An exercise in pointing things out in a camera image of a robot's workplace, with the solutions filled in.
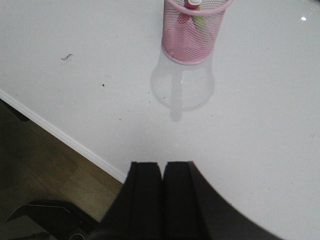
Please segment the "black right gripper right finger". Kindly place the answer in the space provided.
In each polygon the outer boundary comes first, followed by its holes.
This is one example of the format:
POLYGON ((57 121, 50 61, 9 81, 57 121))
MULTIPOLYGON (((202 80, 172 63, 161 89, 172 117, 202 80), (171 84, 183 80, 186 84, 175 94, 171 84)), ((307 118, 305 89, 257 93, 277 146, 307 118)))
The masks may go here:
POLYGON ((277 240, 228 203, 191 162, 168 162, 164 183, 166 240, 277 240))

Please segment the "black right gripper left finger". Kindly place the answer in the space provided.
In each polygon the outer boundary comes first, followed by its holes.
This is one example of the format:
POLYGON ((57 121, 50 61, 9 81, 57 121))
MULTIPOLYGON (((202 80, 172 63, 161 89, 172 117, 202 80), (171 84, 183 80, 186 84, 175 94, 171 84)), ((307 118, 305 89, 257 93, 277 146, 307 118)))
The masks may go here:
POLYGON ((132 162, 125 183, 98 228, 100 240, 162 238, 162 176, 155 162, 132 162))

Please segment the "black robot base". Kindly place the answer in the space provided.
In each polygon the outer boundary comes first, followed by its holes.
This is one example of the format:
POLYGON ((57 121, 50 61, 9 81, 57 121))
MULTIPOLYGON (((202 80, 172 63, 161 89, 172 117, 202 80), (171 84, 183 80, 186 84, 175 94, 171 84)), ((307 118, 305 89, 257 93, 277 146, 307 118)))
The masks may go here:
POLYGON ((33 200, 15 209, 7 221, 22 216, 29 217, 57 240, 87 240, 99 224, 78 206, 64 200, 33 200))

